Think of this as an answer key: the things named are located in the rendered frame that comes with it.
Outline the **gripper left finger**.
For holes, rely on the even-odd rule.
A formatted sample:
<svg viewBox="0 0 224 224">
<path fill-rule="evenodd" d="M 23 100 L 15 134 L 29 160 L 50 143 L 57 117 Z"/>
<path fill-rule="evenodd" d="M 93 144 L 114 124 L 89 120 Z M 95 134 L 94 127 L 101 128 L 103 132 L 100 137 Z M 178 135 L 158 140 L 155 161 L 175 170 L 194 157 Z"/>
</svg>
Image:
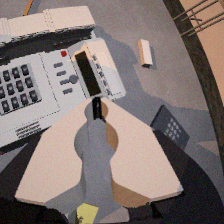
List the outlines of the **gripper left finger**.
<svg viewBox="0 0 224 224">
<path fill-rule="evenodd" d="M 88 127 L 96 120 L 97 104 L 95 96 L 83 101 L 34 136 L 1 171 L 0 224 L 43 222 L 48 208 L 75 224 L 76 208 L 86 198 L 82 152 L 89 144 Z"/>
</svg>

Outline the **beige telephone handset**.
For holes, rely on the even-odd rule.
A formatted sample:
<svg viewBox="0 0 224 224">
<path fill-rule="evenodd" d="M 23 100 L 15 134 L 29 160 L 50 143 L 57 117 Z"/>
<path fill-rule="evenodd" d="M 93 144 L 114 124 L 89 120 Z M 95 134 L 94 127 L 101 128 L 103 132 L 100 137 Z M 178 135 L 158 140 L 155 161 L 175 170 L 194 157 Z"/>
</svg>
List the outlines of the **beige telephone handset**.
<svg viewBox="0 0 224 224">
<path fill-rule="evenodd" d="M 95 28 L 87 6 L 45 9 L 42 13 L 0 19 L 0 56 L 20 45 L 45 39 L 87 36 Z"/>
</svg>

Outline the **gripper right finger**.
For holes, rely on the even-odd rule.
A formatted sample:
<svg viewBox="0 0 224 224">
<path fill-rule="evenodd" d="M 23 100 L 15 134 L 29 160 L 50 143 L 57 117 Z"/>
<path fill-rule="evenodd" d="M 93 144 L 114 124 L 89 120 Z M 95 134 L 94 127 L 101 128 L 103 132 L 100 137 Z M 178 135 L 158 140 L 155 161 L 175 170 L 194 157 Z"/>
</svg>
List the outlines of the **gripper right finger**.
<svg viewBox="0 0 224 224">
<path fill-rule="evenodd" d="M 205 171 L 160 130 L 154 130 L 109 100 L 98 97 L 106 123 L 114 201 L 128 210 L 149 205 L 153 218 L 190 224 L 224 224 L 224 206 Z"/>
</svg>

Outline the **orange pencil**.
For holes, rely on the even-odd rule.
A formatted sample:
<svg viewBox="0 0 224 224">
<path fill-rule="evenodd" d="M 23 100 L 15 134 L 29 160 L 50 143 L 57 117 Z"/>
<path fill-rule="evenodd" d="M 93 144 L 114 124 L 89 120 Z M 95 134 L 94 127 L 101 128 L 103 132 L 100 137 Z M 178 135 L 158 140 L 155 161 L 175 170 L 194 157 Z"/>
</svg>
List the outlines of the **orange pencil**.
<svg viewBox="0 0 224 224">
<path fill-rule="evenodd" d="M 29 12 L 29 9 L 31 7 L 31 4 L 32 4 L 33 0 L 29 0 L 28 3 L 27 3 L 27 6 L 25 8 L 25 11 L 23 13 L 23 16 L 27 16 L 28 12 Z"/>
</svg>

